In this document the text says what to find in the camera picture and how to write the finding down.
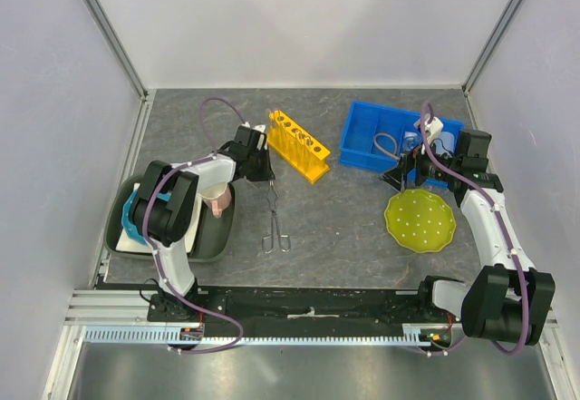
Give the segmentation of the metal crucible tongs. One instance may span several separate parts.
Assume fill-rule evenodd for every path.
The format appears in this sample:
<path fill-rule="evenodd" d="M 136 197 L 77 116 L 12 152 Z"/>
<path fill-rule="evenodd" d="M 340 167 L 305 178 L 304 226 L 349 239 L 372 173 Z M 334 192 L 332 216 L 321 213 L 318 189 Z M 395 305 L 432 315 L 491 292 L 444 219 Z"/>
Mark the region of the metal crucible tongs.
<path fill-rule="evenodd" d="M 269 254 L 274 250 L 275 242 L 277 242 L 282 252 L 289 252 L 291 250 L 291 239 L 280 230 L 277 214 L 278 193 L 273 180 L 268 182 L 266 200 L 270 211 L 270 230 L 261 240 L 261 249 L 264 253 Z"/>

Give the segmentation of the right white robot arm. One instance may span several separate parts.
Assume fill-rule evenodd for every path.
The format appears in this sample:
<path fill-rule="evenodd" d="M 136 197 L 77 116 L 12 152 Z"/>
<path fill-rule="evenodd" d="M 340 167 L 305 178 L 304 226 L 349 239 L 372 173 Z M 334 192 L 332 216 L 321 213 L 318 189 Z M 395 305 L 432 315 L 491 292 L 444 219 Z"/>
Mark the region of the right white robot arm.
<path fill-rule="evenodd" d="M 411 173 L 417 186 L 428 179 L 444 183 L 476 242 L 481 270 L 472 284 L 426 277 L 421 282 L 425 293 L 414 301 L 417 315 L 432 322 L 448 311 L 459 317 L 467 337 L 490 340 L 498 349 L 511 343 L 515 354 L 538 342 L 556 283 L 537 270 L 517 240 L 502 183 L 488 172 L 491 139 L 487 132 L 462 130 L 450 156 L 416 146 L 381 178 L 396 190 L 403 190 Z"/>

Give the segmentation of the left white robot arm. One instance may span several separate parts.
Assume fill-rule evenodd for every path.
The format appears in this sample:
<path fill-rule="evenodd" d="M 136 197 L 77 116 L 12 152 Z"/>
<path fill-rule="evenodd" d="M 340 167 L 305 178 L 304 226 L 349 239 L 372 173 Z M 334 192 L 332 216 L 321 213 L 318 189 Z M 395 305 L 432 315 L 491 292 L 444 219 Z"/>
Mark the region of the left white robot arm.
<path fill-rule="evenodd" d="M 168 312 L 177 320 L 191 320 L 199 308 L 198 298 L 189 294 L 197 280 L 185 243 L 194 209 L 207 201 L 210 210 L 221 213 L 230 206 L 234 181 L 274 178 L 266 127 L 247 123 L 237 128 L 232 141 L 206 157 L 181 164 L 149 164 L 130 203 L 129 222 L 151 250 L 159 283 L 172 294 Z"/>

